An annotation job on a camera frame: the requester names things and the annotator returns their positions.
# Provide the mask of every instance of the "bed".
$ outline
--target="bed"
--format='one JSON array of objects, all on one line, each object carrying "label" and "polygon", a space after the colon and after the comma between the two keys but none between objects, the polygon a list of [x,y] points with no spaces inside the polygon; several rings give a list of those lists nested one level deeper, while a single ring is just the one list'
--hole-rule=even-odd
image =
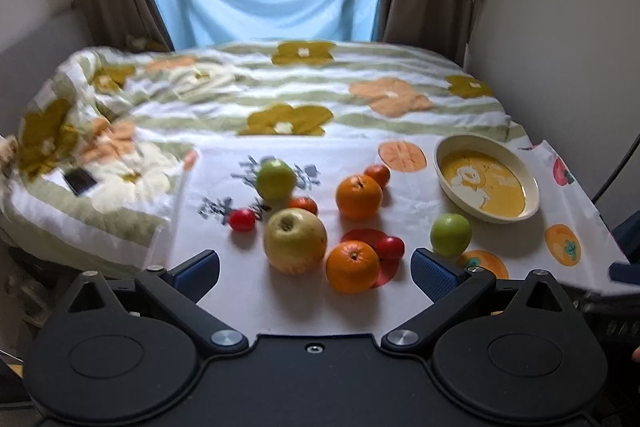
[{"label": "bed", "polygon": [[[179,54],[87,48],[31,100],[0,228],[34,256],[108,277],[150,261],[196,155],[236,136],[384,140],[472,132],[529,146],[489,86],[440,55],[257,41]],[[64,174],[97,184],[76,196]]]}]

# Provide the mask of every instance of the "phone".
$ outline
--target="phone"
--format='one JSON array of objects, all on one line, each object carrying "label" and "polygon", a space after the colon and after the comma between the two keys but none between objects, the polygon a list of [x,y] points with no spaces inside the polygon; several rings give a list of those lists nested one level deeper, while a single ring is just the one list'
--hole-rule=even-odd
[{"label": "phone", "polygon": [[94,180],[92,175],[82,168],[74,169],[65,174],[64,177],[66,184],[69,185],[69,188],[71,188],[76,196],[79,196],[97,184],[97,181]]}]

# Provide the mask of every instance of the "fruit stem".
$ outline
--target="fruit stem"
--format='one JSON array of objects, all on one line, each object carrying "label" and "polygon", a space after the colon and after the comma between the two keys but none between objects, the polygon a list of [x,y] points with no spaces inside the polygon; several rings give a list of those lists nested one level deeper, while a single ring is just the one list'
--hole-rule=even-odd
[{"label": "fruit stem", "polygon": [[280,220],[280,228],[285,232],[289,232],[289,230],[293,229],[293,219],[290,216],[284,216]]}]

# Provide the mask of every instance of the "metal screw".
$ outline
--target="metal screw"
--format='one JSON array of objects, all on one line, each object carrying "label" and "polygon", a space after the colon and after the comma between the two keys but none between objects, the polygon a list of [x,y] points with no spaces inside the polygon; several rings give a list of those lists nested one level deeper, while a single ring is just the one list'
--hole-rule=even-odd
[{"label": "metal screw", "polygon": [[386,336],[386,339],[395,346],[411,346],[411,344],[415,344],[420,337],[418,333],[412,330],[393,330]]},{"label": "metal screw", "polygon": [[318,353],[322,353],[324,351],[324,347],[320,344],[309,344],[306,346],[306,352],[311,353],[312,355],[317,355]]},{"label": "metal screw", "polygon": [[242,333],[236,330],[218,330],[211,335],[211,342],[217,346],[235,346],[242,342]]}]

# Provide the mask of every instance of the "blue gripper pad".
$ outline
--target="blue gripper pad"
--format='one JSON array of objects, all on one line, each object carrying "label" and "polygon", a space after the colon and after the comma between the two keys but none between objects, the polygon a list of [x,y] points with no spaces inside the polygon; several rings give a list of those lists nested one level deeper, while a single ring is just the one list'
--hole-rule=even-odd
[{"label": "blue gripper pad", "polygon": [[198,302],[218,282],[220,259],[205,250],[168,272],[170,284],[192,302]]},{"label": "blue gripper pad", "polygon": [[410,266],[415,285],[433,302],[442,299],[468,277],[464,270],[426,248],[414,251]]}]

